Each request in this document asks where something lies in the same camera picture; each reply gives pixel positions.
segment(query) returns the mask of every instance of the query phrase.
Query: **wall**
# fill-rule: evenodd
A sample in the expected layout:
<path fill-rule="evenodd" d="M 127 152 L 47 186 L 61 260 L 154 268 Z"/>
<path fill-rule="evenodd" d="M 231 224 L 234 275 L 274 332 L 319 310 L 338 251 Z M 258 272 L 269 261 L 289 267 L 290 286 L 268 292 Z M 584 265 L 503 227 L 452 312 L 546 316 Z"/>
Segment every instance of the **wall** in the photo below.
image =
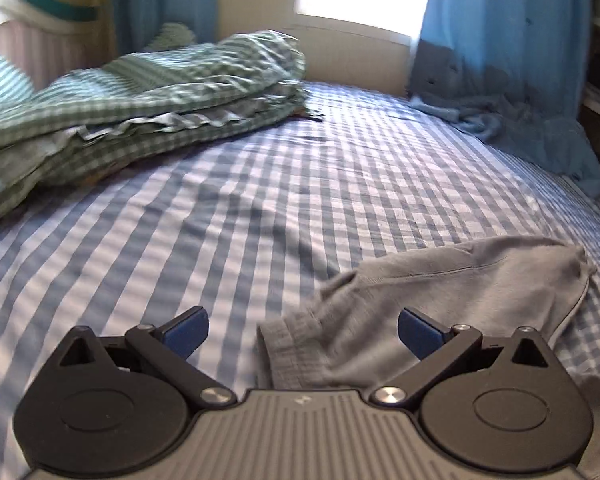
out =
<path fill-rule="evenodd" d="M 307 79 L 350 84 L 402 95 L 408 47 L 359 34 L 294 25 L 294 0 L 219 0 L 219 35 L 263 28 L 300 41 Z"/>

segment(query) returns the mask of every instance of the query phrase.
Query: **green gingham duvet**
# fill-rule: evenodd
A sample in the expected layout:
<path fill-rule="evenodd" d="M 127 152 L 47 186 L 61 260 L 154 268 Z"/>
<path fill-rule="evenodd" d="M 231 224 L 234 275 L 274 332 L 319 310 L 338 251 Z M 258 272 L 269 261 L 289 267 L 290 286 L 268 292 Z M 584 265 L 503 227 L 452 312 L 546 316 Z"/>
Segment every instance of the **green gingham duvet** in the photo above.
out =
<path fill-rule="evenodd" d="M 0 217 L 36 184 L 96 180 L 304 110 L 304 57 L 294 38 L 270 30 L 129 54 L 37 94 L 14 70 L 0 59 Z"/>

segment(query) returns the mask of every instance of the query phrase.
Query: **grey ribbed plastic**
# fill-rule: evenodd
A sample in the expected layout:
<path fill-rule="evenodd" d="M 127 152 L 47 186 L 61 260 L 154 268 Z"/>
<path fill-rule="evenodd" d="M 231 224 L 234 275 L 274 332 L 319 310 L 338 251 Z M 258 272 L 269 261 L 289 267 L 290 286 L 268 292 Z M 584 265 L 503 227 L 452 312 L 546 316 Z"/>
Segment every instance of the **grey ribbed plastic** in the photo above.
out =
<path fill-rule="evenodd" d="M 29 480 L 58 480 L 33 472 Z M 482 480 L 431 449 L 403 413 L 357 392 L 254 391 L 203 414 L 170 456 L 120 480 Z M 548 480 L 582 480 L 572 468 Z"/>

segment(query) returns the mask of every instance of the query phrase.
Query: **blue gingham bedsheet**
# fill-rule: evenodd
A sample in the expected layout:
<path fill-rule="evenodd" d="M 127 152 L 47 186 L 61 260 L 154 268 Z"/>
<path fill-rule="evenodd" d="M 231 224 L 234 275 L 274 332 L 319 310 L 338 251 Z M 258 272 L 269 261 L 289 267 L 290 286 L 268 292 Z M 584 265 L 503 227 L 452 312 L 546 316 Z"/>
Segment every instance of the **blue gingham bedsheet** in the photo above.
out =
<path fill-rule="evenodd" d="M 211 314 L 190 359 L 238 393 L 256 324 L 363 258 L 504 234 L 583 244 L 598 265 L 557 346 L 600 374 L 600 206 L 405 101 L 311 84 L 323 123 L 289 120 L 42 194 L 0 229 L 0 479 L 27 471 L 11 416 L 65 332 Z"/>

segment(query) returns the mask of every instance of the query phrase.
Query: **metal screw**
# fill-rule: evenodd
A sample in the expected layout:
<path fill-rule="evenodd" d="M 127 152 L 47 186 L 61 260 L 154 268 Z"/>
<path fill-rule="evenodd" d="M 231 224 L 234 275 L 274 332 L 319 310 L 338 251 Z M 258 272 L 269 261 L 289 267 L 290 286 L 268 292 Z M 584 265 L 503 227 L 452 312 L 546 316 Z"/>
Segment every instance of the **metal screw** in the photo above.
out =
<path fill-rule="evenodd" d="M 206 388 L 200 392 L 200 397 L 207 404 L 214 404 L 216 406 L 221 406 L 222 404 L 226 404 L 231 402 L 234 398 L 231 391 L 226 388 L 221 388 L 220 386 L 214 386 L 212 388 Z"/>
<path fill-rule="evenodd" d="M 381 404 L 398 404 L 407 398 L 407 393 L 396 386 L 384 386 L 374 391 L 374 399 Z"/>

